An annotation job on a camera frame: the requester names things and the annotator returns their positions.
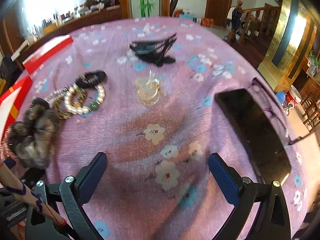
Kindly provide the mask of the red box tray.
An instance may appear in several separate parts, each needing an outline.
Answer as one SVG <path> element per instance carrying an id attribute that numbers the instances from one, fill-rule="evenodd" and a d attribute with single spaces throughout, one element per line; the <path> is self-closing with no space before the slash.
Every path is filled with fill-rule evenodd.
<path id="1" fill-rule="evenodd" d="M 1 140 L 8 127 L 16 121 L 32 83 L 31 77 L 25 76 L 1 96 Z"/>

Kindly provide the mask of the black large hair claw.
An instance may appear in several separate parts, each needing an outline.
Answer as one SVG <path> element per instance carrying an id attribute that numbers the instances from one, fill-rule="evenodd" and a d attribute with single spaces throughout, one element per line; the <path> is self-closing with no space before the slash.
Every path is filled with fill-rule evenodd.
<path id="1" fill-rule="evenodd" d="M 176 62 L 174 57 L 167 55 L 167 52 L 176 40 L 177 33 L 174 33 L 162 40 L 134 41 L 129 45 L 129 48 L 140 60 L 146 63 L 152 63 L 157 67 L 162 67 L 164 64 L 173 64 Z"/>

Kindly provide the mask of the white pearl bracelet green bead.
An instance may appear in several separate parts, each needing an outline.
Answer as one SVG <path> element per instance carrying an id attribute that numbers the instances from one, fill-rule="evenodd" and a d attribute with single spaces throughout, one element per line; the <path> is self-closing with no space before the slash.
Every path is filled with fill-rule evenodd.
<path id="1" fill-rule="evenodd" d="M 100 105 L 105 101 L 106 92 L 103 85 L 96 85 L 94 88 L 97 90 L 95 100 L 85 105 L 87 101 L 87 90 L 80 88 L 76 84 L 69 87 L 64 96 L 64 104 L 67 112 L 73 115 L 84 115 L 98 110 Z"/>

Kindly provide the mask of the grey brown organza scrunchie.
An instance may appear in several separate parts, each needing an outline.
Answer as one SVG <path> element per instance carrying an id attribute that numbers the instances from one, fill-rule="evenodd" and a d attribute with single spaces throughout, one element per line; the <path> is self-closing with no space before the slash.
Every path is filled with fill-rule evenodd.
<path id="1" fill-rule="evenodd" d="M 7 145 L 24 167 L 45 170 L 50 163 L 54 137 L 59 131 L 59 117 L 42 98 L 35 98 L 23 120 L 8 132 Z"/>

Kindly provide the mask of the purple floral tablecloth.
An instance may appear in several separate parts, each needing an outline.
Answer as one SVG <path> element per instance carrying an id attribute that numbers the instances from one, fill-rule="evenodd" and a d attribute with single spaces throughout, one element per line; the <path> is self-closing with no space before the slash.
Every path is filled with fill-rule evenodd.
<path id="1" fill-rule="evenodd" d="M 177 33 L 167 52 L 176 62 L 157 67 L 135 56 L 134 41 L 162 40 Z M 15 122 L 22 121 L 35 98 L 49 103 L 59 117 L 47 169 L 34 187 L 11 186 L 22 204 L 58 227 L 68 223 L 35 193 L 38 181 L 55 184 L 76 176 L 98 152 L 107 156 L 90 201 L 82 206 L 102 239 L 214 239 L 234 206 L 228 204 L 208 167 L 218 153 L 241 177 L 260 183 L 247 152 L 215 101 L 218 93 L 246 89 L 276 130 L 291 164 L 281 185 L 289 212 L 291 238 L 308 208 L 305 168 L 290 124 L 274 92 L 261 75 L 220 38 L 190 20 L 150 17 L 96 24 L 72 32 L 73 43 L 42 64 Z M 141 103 L 135 79 L 155 73 L 161 81 L 155 105 Z M 106 98 L 96 111 L 68 113 L 64 96 L 76 84 L 95 100 L 96 85 Z M 11 126 L 4 136 L 8 136 Z"/>

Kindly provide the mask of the wooden door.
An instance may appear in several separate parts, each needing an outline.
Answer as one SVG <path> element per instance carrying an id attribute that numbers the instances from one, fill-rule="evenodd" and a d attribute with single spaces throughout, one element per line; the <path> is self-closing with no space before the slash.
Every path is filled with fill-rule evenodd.
<path id="1" fill-rule="evenodd" d="M 226 19 L 232 0 L 207 0 L 205 18 L 212 18 L 214 25 L 226 27 Z"/>

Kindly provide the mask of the wooden stair railing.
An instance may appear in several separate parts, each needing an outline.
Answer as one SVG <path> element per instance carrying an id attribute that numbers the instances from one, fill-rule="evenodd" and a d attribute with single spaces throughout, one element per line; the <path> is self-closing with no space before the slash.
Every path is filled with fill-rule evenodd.
<path id="1" fill-rule="evenodd" d="M 263 7 L 243 9 L 242 1 L 238 0 L 237 5 L 230 8 L 226 24 L 230 31 L 224 40 L 229 44 L 238 42 L 245 44 L 246 38 L 266 35 L 272 37 L 275 32 L 280 6 L 265 4 Z"/>

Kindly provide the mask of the black smartphone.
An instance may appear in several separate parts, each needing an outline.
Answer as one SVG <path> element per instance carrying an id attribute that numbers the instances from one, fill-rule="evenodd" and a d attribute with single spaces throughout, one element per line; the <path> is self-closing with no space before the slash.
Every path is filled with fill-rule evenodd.
<path id="1" fill-rule="evenodd" d="M 287 152 L 264 111 L 246 89 L 216 94 L 215 101 L 244 146 L 260 183 L 281 185 L 291 173 Z"/>

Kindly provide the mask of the red box lid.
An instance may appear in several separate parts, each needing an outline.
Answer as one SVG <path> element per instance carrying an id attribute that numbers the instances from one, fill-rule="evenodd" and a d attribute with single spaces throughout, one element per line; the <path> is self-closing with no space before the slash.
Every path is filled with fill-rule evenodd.
<path id="1" fill-rule="evenodd" d="M 33 74 L 49 58 L 72 43 L 73 39 L 71 35 L 52 38 L 23 61 L 25 70 L 29 75 Z"/>

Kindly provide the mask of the clear amber hair claw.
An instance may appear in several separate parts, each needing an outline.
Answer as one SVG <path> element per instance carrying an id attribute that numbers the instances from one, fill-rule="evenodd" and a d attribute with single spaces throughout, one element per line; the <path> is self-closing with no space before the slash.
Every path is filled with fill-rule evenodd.
<path id="1" fill-rule="evenodd" d="M 142 76 L 134 81 L 137 96 L 146 106 L 155 105 L 160 98 L 161 81 L 150 71 L 148 76 Z"/>

